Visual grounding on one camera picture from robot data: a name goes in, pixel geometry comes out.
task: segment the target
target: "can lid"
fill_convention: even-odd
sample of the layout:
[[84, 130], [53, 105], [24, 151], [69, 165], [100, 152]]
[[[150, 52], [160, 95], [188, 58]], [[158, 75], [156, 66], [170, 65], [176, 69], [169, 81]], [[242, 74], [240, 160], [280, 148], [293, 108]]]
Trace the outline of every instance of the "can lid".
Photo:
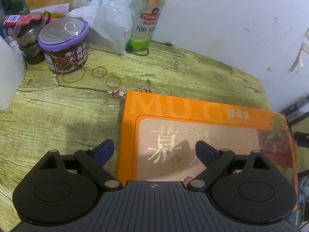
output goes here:
[[78, 18], [59, 18], [41, 30], [39, 39], [43, 44], [63, 43], [77, 37], [84, 27], [84, 22]]

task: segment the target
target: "tsingtao beer can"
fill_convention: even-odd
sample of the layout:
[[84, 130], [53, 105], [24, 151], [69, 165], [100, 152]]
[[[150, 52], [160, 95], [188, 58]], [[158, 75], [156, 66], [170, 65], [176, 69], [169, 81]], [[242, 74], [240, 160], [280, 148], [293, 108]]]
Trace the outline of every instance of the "tsingtao beer can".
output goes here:
[[132, 35], [127, 44], [133, 50], [146, 50], [160, 18], [166, 0], [133, 0]]

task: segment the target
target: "barcode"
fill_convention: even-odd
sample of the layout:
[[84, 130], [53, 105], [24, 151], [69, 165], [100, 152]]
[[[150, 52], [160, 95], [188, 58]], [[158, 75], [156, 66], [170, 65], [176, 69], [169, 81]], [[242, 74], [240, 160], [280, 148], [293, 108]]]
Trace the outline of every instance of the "barcode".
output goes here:
[[7, 22], [17, 22], [18, 18], [19, 18], [19, 15], [17, 15], [17, 16], [11, 15], [11, 16], [9, 16], [9, 18], [7, 19]]

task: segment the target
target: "purple lid rim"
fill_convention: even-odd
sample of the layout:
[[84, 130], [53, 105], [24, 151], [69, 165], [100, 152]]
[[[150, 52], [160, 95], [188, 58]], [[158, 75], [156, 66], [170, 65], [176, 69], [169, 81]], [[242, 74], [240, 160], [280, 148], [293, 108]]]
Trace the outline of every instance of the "purple lid rim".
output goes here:
[[59, 51], [61, 49], [65, 49], [69, 46], [72, 46], [74, 44], [76, 44], [77, 42], [79, 42], [80, 40], [82, 40], [85, 36], [87, 36], [88, 32], [89, 32], [89, 25], [87, 22], [83, 21], [84, 23], [84, 29], [81, 31], [81, 33], [63, 43], [57, 43], [57, 44], [44, 44], [41, 42], [40, 40], [40, 36], [38, 39], [39, 42], [39, 46], [46, 51]]

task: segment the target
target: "ribbed gray surface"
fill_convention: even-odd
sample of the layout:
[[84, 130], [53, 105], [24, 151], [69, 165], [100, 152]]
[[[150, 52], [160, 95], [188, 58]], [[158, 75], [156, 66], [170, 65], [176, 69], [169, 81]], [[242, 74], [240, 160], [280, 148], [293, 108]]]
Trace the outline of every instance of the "ribbed gray surface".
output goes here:
[[98, 205], [78, 221], [57, 227], [25, 222], [13, 232], [296, 232], [287, 221], [268, 226], [237, 223], [218, 212], [203, 193], [186, 190], [181, 182], [128, 182], [103, 194]]

